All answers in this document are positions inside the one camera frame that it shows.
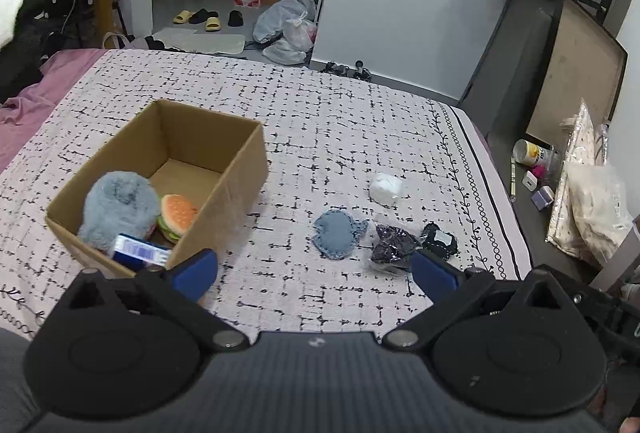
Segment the black knitted pouch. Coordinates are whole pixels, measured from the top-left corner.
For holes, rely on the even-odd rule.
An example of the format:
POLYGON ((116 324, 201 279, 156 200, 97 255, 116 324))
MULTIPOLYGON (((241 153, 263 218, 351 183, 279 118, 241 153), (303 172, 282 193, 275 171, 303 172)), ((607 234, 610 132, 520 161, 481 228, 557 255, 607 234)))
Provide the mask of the black knitted pouch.
POLYGON ((422 229, 420 242, 424 250, 430 251, 440 260, 448 261, 459 252, 457 238, 446 231, 442 231, 433 222, 422 229))

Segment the blue tissue pack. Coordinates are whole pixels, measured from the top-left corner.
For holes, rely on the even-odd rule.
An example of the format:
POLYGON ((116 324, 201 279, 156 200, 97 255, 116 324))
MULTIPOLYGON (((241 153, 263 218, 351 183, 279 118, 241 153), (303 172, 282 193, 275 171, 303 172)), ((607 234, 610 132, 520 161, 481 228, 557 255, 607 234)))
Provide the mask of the blue tissue pack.
POLYGON ((110 257, 130 271, 141 271, 150 265, 164 267, 170 250, 143 239, 118 234, 111 246, 110 257))

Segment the dark sequin pouch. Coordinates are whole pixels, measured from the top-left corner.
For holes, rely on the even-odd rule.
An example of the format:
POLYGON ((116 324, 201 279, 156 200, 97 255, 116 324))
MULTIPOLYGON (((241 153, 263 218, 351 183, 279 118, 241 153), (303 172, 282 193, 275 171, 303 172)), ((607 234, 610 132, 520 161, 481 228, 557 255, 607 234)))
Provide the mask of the dark sequin pouch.
POLYGON ((410 271, 410 259, 421 242, 402 228, 378 224, 375 227, 378 241, 371 254, 371 262, 385 271, 410 271))

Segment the plush hamburger toy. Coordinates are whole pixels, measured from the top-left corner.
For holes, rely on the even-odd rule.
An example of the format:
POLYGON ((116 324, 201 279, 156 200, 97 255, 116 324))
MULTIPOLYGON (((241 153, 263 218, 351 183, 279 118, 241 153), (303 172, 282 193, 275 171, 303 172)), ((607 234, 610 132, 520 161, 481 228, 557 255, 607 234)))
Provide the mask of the plush hamburger toy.
POLYGON ((197 216, 198 209, 186 197, 165 195, 160 199, 157 227, 168 241, 177 243, 189 231, 197 216))

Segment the fluffy light blue plush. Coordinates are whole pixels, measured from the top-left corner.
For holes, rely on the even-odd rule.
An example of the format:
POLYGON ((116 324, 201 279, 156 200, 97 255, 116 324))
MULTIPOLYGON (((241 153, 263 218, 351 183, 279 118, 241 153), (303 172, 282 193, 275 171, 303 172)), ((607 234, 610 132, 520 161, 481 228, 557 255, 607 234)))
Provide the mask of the fluffy light blue plush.
POLYGON ((77 236, 107 252, 120 234, 148 238, 159 216, 160 198, 148 179, 130 171, 112 171, 89 190, 77 236))

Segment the white soft bundle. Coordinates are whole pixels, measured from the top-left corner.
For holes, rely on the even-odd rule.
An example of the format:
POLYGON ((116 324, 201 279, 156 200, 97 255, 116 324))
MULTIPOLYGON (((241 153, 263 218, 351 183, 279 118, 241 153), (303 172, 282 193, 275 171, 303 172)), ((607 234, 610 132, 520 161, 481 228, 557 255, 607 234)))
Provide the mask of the white soft bundle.
POLYGON ((402 196, 404 183, 395 175, 376 173, 369 185, 369 195, 377 204, 392 208, 402 196))

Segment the blue denim pouch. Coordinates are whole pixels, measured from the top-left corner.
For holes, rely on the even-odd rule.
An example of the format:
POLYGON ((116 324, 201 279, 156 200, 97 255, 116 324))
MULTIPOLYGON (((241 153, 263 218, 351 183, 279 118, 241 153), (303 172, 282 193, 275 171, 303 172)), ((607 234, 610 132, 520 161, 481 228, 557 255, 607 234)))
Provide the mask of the blue denim pouch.
POLYGON ((330 260, 348 257, 367 234, 369 222, 354 219, 343 210, 329 210, 314 221, 314 246, 330 260))

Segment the floral plastic bag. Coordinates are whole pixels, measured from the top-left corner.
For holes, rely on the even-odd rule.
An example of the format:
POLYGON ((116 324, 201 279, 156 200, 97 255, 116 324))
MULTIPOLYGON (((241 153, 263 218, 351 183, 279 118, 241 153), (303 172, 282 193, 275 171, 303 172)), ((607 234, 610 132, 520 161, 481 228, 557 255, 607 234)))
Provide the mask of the floral plastic bag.
POLYGON ((608 130, 593 125, 581 102, 568 137, 554 192, 546 242, 563 253, 602 268, 620 248, 634 218, 626 186, 608 162, 608 130))

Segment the small purple box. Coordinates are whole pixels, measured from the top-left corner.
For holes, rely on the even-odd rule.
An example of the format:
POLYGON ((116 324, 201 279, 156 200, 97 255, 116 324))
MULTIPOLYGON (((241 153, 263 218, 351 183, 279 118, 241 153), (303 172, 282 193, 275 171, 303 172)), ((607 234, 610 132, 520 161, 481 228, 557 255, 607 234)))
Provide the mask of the small purple box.
POLYGON ((533 193, 530 200, 539 212, 544 211, 553 205, 554 191, 549 186, 542 186, 533 193))

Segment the brown cardboard box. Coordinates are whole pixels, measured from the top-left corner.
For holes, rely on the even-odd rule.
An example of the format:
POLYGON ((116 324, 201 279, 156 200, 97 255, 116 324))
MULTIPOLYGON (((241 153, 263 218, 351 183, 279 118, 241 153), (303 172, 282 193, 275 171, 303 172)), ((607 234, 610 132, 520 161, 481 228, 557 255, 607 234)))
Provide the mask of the brown cardboard box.
POLYGON ((46 223, 72 257, 116 277, 130 268, 83 242, 78 231, 90 188, 104 174, 129 171, 160 195, 181 195, 198 210, 170 250, 176 266, 205 248, 223 253, 240 234, 268 178, 262 123, 187 104, 158 100, 107 141, 58 191, 46 223))

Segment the small white cube box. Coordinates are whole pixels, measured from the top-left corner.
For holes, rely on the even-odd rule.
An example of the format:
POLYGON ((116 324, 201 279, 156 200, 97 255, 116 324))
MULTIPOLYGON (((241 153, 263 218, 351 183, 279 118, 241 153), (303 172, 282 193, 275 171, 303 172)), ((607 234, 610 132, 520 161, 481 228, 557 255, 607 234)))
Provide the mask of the small white cube box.
POLYGON ((522 184, 526 188, 526 190, 529 190, 531 193, 533 193, 537 189, 538 178, 532 170, 528 170, 525 172, 522 179, 522 184))

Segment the white black patterned bedspread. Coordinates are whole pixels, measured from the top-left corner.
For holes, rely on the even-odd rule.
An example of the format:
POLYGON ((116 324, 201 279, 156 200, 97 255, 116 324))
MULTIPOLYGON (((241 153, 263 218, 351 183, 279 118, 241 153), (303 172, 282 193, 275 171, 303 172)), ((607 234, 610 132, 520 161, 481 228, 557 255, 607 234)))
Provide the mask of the white black patterned bedspread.
POLYGON ((462 110, 302 68, 163 51, 105 51, 1 170, 1 325, 31 337, 79 271, 44 216, 58 190, 130 119, 165 100, 257 120, 269 175, 238 239, 219 253, 204 304, 247 335, 384 333, 422 311, 410 277, 375 271, 373 241, 343 260, 314 248, 314 221, 341 209, 370 225, 457 238, 458 268, 518 280, 532 267, 503 182, 462 110), (376 173, 402 179, 372 201, 376 173))

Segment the pink round object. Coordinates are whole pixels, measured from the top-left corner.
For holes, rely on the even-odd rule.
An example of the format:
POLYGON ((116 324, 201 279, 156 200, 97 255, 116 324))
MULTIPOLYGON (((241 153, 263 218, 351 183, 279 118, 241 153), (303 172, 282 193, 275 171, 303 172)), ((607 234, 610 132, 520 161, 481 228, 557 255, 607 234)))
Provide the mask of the pink round object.
POLYGON ((539 181, 543 181, 547 176, 547 168, 543 164, 537 164, 532 169, 532 173, 539 181))

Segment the yellow white can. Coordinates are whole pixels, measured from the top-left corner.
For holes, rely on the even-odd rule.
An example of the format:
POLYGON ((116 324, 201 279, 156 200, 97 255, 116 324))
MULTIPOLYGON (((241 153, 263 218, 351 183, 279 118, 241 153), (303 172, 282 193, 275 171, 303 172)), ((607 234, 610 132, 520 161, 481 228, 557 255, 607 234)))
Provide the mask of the yellow white can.
POLYGON ((548 167, 551 156, 550 149, 526 140, 518 140, 512 148, 513 160, 529 168, 548 167))

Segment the pink bed sheet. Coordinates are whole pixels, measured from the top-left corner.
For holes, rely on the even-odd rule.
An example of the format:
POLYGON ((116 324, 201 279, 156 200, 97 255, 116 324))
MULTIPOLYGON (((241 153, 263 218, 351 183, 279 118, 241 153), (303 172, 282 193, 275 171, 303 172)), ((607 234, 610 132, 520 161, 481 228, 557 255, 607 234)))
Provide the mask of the pink bed sheet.
POLYGON ((36 134, 54 108, 102 57, 104 49, 64 50, 40 67, 42 79, 1 105, 1 155, 4 170, 36 134))

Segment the white floor mat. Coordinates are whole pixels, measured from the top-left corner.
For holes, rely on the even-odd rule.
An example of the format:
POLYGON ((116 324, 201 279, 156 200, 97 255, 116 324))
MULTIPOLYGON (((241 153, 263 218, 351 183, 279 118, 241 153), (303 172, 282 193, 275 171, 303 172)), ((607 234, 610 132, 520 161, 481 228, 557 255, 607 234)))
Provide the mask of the white floor mat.
POLYGON ((242 34, 198 32, 195 29, 169 27, 157 31, 153 38, 163 42, 168 48, 209 55, 240 55, 244 52, 246 43, 242 34))

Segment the brown framed board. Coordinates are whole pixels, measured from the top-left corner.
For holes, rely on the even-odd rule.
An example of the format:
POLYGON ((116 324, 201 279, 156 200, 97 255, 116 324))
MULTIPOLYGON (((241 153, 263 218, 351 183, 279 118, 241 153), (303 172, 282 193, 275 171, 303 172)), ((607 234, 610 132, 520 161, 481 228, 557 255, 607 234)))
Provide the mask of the brown framed board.
POLYGON ((559 148, 561 123, 585 103, 597 126, 615 114, 628 54, 618 41, 574 0, 563 0, 555 19, 551 54, 526 135, 559 148))

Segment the yellow slipper right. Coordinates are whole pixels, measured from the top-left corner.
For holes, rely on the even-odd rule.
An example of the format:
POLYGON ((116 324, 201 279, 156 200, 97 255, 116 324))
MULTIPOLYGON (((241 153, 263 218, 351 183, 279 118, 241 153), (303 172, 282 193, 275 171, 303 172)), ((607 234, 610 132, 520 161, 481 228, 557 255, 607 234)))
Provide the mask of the yellow slipper right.
POLYGON ((221 30, 221 22, 217 16, 209 16, 205 22, 207 32, 217 32, 221 30))

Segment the yellow slipper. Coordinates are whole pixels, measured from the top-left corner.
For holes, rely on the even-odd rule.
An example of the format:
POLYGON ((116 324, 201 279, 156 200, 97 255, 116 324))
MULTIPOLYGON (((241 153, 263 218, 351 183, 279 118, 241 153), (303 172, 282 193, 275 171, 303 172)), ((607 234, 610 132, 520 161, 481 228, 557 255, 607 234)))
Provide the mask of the yellow slipper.
POLYGON ((187 11, 187 10, 183 10, 181 11, 179 14, 177 14, 174 19, 172 20, 172 22, 175 25, 183 25, 183 24, 187 24, 190 22, 191 17, 193 16, 193 12, 191 11, 187 11))
POLYGON ((221 30, 221 22, 217 16, 209 16, 205 22, 207 32, 217 32, 221 30))

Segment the yellow slipper left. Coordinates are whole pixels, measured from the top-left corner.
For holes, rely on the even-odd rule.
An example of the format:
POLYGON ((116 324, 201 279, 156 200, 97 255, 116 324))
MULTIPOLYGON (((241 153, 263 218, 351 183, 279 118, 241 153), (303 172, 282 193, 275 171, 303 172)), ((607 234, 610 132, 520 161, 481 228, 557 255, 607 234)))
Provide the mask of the yellow slipper left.
POLYGON ((183 10, 181 11, 179 14, 177 14, 174 19, 172 20, 172 22, 175 25, 183 25, 183 24, 187 24, 190 22, 191 17, 193 16, 193 12, 191 11, 187 11, 187 10, 183 10))

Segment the black single slipper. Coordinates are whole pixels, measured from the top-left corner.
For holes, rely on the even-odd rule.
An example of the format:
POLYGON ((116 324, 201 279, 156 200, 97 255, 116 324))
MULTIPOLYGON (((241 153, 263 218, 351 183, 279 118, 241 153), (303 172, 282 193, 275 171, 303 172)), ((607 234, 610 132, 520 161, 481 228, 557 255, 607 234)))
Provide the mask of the black single slipper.
POLYGON ((244 25, 244 18, 240 11, 233 10, 229 13, 228 26, 232 28, 239 28, 244 25))

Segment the black clothes pile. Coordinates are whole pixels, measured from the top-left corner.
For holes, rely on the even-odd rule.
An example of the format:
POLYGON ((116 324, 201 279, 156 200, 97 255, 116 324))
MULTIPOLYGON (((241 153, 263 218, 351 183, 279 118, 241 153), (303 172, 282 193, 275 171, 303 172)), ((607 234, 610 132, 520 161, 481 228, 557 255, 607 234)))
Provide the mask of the black clothes pile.
POLYGON ((64 48, 65 34, 55 31, 42 13, 43 0, 26 0, 17 11, 14 37, 1 51, 1 103, 38 83, 40 67, 64 48))

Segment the grey plastic bag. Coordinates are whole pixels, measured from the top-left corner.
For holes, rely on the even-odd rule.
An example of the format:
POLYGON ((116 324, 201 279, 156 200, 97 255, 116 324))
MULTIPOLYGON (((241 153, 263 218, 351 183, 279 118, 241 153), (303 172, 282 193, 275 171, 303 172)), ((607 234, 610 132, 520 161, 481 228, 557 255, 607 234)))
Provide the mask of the grey plastic bag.
POLYGON ((256 20, 254 42, 262 56, 283 66, 303 65, 317 35, 315 0, 280 0, 256 20))

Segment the white fluffy garment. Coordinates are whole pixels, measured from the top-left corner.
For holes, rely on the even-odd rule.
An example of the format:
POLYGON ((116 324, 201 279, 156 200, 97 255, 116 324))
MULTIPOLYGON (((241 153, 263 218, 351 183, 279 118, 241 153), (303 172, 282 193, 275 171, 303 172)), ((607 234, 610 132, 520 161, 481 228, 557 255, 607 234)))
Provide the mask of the white fluffy garment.
POLYGON ((17 15, 24 0, 0 0, 0 49, 14 38, 17 15))

